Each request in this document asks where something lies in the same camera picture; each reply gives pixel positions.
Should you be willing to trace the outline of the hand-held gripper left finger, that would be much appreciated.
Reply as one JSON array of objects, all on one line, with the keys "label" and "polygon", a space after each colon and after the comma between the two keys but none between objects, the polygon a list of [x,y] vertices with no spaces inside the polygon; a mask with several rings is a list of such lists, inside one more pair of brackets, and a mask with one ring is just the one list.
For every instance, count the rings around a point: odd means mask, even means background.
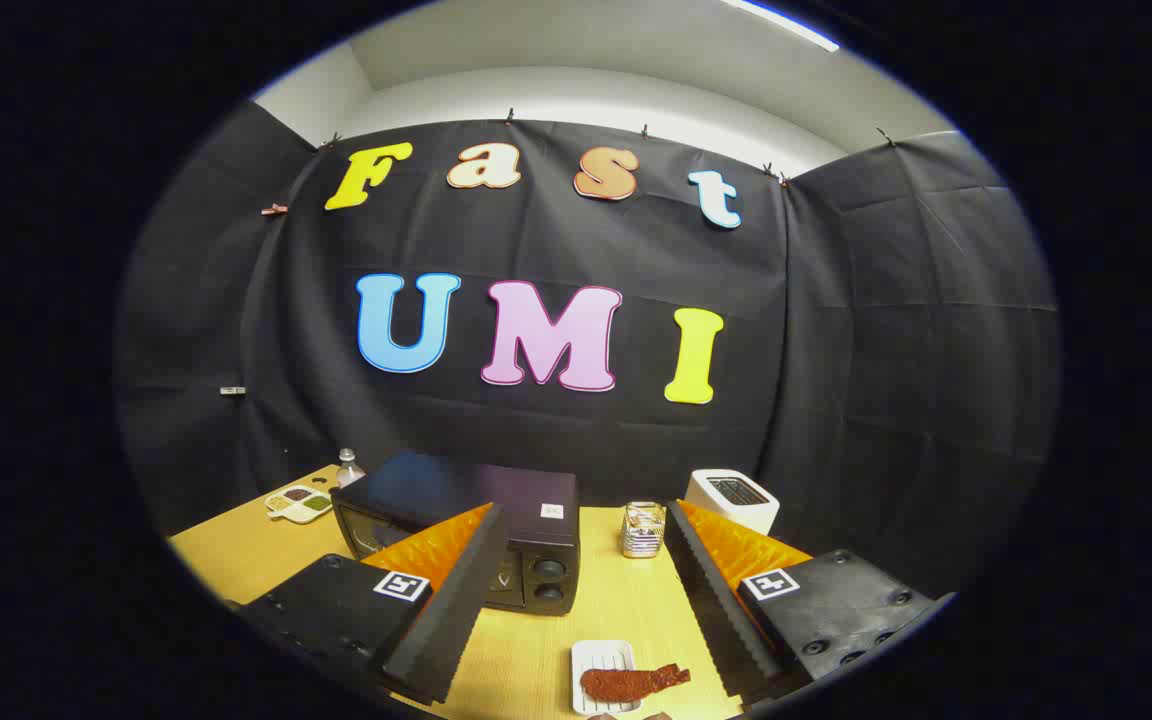
[{"label": "hand-held gripper left finger", "polygon": [[445,702],[506,544],[483,503],[364,560],[326,553],[236,612],[339,685]]}]

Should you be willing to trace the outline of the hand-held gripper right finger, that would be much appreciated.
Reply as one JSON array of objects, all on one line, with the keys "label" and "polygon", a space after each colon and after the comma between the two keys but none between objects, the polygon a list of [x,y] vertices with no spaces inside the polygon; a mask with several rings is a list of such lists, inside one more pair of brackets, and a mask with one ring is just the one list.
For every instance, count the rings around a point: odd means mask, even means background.
[{"label": "hand-held gripper right finger", "polygon": [[814,558],[685,501],[664,543],[723,692],[742,702],[806,694],[877,659],[937,602],[850,550]]}]

